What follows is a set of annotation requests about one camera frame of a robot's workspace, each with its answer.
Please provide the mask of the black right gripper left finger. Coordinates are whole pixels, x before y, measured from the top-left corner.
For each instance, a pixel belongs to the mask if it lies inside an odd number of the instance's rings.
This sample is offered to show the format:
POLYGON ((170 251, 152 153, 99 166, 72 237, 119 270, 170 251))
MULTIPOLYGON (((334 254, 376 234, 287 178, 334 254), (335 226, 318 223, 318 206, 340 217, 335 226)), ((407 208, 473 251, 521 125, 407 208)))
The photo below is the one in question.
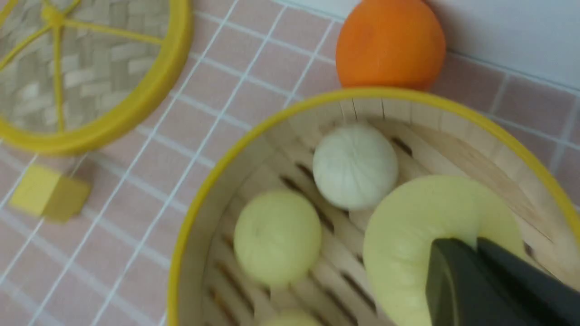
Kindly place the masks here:
POLYGON ((483 255, 458 239, 431 243, 425 297, 434 326, 542 324, 483 255))

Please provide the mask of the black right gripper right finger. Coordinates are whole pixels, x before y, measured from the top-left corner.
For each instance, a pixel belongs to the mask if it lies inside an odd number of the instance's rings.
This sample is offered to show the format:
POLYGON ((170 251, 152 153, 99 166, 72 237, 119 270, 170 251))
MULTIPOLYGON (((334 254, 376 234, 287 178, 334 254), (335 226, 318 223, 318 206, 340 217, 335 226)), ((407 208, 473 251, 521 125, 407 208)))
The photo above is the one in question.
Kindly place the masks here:
POLYGON ((580 295, 491 240, 479 237, 477 252, 503 289, 543 326, 578 326, 580 295))

